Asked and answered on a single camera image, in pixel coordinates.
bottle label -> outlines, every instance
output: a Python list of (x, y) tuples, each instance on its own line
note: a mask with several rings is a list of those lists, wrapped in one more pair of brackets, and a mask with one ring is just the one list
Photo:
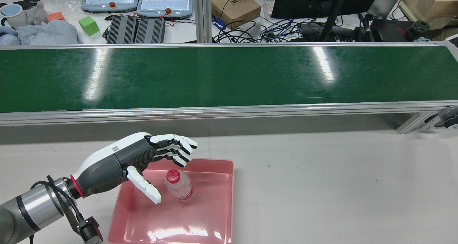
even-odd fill
[(194, 192), (194, 186), (191, 183), (191, 191), (189, 192), (189, 194), (185, 195), (184, 197), (179, 197), (178, 199), (181, 200), (181, 201), (185, 201), (185, 200), (187, 200), (188, 198), (190, 198), (193, 195), (193, 192)]

red bottle cap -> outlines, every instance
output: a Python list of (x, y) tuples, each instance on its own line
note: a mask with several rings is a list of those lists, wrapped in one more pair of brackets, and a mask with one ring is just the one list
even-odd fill
[(167, 172), (167, 180), (172, 184), (177, 183), (180, 180), (180, 177), (180, 172), (177, 170), (170, 170)]

orange block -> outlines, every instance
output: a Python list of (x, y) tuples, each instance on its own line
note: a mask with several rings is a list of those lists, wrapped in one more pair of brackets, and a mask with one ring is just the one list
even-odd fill
[(49, 14), (48, 15), (48, 21), (49, 22), (51, 22), (52, 20), (55, 20), (55, 19), (60, 19), (60, 20), (65, 21), (65, 18), (64, 18), (64, 16), (62, 15), (62, 13), (60, 11), (56, 12), (55, 14)]

computer monitor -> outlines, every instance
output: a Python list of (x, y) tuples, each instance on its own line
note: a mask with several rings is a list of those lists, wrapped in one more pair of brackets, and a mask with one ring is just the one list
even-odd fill
[[(304, 19), (327, 17), (335, 0), (275, 0), (272, 18)], [(369, 10), (375, 0), (344, 0), (340, 15), (358, 14)]]

green cube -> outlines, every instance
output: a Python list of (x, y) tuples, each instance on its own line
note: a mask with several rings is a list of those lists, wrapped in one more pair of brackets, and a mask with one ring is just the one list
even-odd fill
[(94, 35), (100, 31), (100, 29), (98, 29), (97, 23), (90, 16), (80, 19), (78, 23), (87, 35)]

